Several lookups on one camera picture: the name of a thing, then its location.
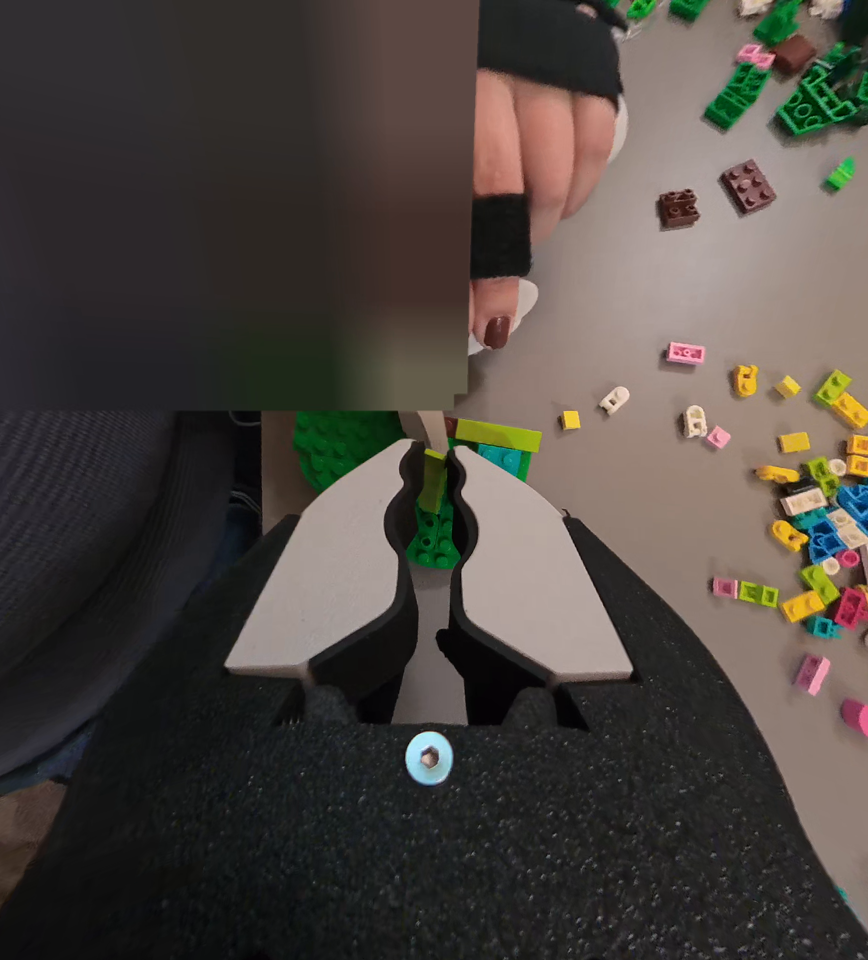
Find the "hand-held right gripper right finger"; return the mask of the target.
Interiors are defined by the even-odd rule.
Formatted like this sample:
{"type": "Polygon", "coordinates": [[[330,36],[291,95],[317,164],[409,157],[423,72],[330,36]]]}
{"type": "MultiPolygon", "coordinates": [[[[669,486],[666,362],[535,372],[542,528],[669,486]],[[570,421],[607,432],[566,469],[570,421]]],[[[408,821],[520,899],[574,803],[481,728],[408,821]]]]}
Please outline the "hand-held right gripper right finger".
{"type": "Polygon", "coordinates": [[[566,517],[466,447],[449,457],[462,558],[451,625],[548,687],[627,682],[634,672],[566,517]]]}

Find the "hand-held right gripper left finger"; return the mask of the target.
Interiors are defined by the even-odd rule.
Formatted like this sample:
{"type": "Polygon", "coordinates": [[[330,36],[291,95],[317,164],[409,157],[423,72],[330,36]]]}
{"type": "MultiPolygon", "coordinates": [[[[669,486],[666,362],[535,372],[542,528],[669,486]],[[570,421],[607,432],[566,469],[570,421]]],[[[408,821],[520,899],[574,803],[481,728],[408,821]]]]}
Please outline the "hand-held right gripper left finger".
{"type": "Polygon", "coordinates": [[[416,648],[406,556],[423,444],[401,439],[296,519],[224,667],[304,683],[386,683],[416,648]]]}

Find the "lime green lego plate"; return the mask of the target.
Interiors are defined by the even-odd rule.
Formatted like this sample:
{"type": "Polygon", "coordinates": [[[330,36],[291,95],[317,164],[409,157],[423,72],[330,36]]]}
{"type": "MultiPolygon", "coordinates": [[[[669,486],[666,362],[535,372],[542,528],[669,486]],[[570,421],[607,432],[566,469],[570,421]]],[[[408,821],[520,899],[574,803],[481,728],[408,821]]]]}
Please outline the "lime green lego plate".
{"type": "Polygon", "coordinates": [[[423,483],[417,497],[417,506],[431,515],[440,513],[447,480],[446,455],[427,448],[424,451],[423,483]]]}

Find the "green lego build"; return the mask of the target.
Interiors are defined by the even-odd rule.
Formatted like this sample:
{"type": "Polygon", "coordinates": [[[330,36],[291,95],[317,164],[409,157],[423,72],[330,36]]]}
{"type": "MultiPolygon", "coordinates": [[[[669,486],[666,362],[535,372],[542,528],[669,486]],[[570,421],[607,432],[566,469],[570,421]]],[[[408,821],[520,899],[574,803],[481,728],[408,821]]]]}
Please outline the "green lego build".
{"type": "MultiPolygon", "coordinates": [[[[447,447],[464,447],[526,481],[533,454],[540,450],[539,431],[444,415],[447,447]]],[[[294,449],[301,470],[321,493],[373,455],[407,434],[395,412],[298,412],[294,449]]],[[[408,559],[428,569],[451,570],[460,560],[453,539],[454,508],[447,480],[440,513],[417,506],[416,534],[407,547],[408,559]]]]}

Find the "dark brown lego plate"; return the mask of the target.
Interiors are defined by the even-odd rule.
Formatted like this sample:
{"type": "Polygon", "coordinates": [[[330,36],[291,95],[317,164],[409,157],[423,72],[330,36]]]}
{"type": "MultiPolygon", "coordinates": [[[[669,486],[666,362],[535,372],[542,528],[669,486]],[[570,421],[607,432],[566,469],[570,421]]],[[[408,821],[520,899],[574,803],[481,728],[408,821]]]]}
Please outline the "dark brown lego plate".
{"type": "Polygon", "coordinates": [[[697,194],[690,188],[660,194],[656,209],[661,228],[665,231],[679,230],[698,222],[701,212],[697,202],[697,194]]]}

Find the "pile of green lego bricks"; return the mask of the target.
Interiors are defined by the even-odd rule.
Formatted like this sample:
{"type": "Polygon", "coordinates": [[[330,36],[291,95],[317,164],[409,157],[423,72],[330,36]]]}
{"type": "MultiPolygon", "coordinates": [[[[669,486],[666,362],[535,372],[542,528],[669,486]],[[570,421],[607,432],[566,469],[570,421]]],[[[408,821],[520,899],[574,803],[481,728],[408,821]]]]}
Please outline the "pile of green lego bricks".
{"type": "Polygon", "coordinates": [[[772,77],[792,91],[775,120],[792,138],[868,123],[868,2],[733,2],[753,21],[752,38],[735,56],[727,83],[704,110],[718,130],[731,130],[772,77]]]}

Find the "pile of colourful lego bricks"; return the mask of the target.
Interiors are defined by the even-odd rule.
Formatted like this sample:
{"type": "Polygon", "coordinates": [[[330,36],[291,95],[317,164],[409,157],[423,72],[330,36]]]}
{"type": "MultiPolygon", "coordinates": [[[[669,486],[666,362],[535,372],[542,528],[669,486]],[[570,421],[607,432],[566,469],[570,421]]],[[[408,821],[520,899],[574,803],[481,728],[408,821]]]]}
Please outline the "pile of colourful lego bricks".
{"type": "Polygon", "coordinates": [[[732,388],[731,414],[754,414],[752,437],[704,402],[708,432],[731,434],[723,450],[730,477],[710,520],[715,550],[706,573],[710,606],[730,626],[753,633],[754,649],[786,649],[787,687],[808,702],[832,697],[838,721],[868,741],[868,407],[849,375],[822,376],[819,387],[783,399],[785,377],[759,367],[757,393],[732,388]]]}

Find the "person's left hand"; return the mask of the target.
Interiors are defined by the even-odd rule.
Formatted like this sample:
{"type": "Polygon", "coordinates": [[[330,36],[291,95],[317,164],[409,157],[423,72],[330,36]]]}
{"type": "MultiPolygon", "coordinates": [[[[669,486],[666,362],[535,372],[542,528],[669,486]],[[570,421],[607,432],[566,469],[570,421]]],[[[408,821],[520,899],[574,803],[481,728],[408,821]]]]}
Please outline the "person's left hand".
{"type": "Polygon", "coordinates": [[[531,248],[578,212],[608,166],[618,109],[608,99],[479,69],[473,196],[518,198],[531,248]]]}

